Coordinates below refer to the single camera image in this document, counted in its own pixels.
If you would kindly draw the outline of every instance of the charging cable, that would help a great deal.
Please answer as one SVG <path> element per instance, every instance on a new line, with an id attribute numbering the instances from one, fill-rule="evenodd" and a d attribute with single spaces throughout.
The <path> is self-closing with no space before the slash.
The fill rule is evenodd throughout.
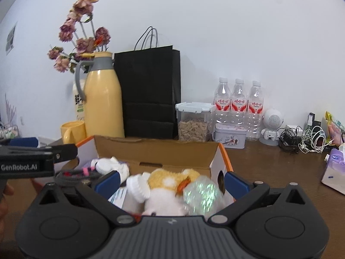
<path id="1" fill-rule="evenodd" d="M 321 146 L 317 146 L 319 139 L 322 139 Z M 298 145 L 299 149 L 304 153 L 315 152 L 322 153 L 323 149 L 331 145 L 333 140 L 326 142 L 326 134 L 320 126 L 315 126 L 313 129 L 307 129 L 302 134 L 301 143 Z"/>

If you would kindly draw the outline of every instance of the snack bag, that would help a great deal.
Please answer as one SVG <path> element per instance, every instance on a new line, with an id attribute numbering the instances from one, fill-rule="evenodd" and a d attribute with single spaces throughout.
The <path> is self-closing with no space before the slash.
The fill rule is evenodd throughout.
<path id="1" fill-rule="evenodd" d="M 332 145 L 339 147 L 342 143 L 344 143 L 345 127 L 328 111 L 325 114 L 325 119 L 328 126 L 327 142 L 333 140 Z"/>

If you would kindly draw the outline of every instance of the water bottle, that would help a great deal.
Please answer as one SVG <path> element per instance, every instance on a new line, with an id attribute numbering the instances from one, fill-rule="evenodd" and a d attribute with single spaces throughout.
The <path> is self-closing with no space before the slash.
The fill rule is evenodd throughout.
<path id="1" fill-rule="evenodd" d="M 227 78 L 219 78 L 219 85 L 215 91 L 215 98 L 213 104 L 216 106 L 213 125 L 216 123 L 227 123 L 230 111 L 230 94 Z"/>
<path id="2" fill-rule="evenodd" d="M 260 136 L 260 123 L 262 120 L 263 94 L 261 83 L 253 81 L 253 86 L 248 96 L 247 135 L 249 141 L 256 141 Z"/>
<path id="3" fill-rule="evenodd" d="M 243 125 L 247 111 L 247 94 L 243 88 L 244 80 L 236 79 L 234 91 L 231 95 L 230 123 Z"/>

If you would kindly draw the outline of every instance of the stuffed toy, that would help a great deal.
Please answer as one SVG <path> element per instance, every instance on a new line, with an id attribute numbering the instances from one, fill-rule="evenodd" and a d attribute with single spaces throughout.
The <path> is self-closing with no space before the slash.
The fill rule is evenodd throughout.
<path id="1" fill-rule="evenodd" d="M 185 169 L 174 173 L 164 169 L 156 169 L 148 178 L 151 195 L 145 202 L 143 215 L 184 216 L 187 214 L 182 191 L 190 182 L 194 182 L 200 174 L 193 169 Z"/>
<path id="2" fill-rule="evenodd" d="M 138 201 L 143 202 L 143 199 L 146 199 L 143 215 L 184 216 L 188 211 L 183 201 L 183 189 L 199 176 L 194 169 L 185 169 L 181 173 L 156 169 L 147 181 L 141 175 L 130 176 L 127 189 Z"/>

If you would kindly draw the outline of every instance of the cardboard box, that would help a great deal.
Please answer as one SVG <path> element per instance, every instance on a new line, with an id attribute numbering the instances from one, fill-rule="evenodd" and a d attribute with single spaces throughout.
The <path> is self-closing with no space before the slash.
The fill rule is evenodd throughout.
<path id="1" fill-rule="evenodd" d="M 104 157 L 116 157 L 127 162 L 130 175 L 152 172 L 157 168 L 172 172 L 192 168 L 219 184 L 221 191 L 225 193 L 226 205 L 234 202 L 224 188 L 224 174 L 232 171 L 232 166 L 220 143 L 93 136 L 77 144 L 77 147 L 77 159 L 56 164 L 56 171 L 81 167 L 94 158 Z M 36 181 L 46 183 L 52 179 L 37 178 Z"/>

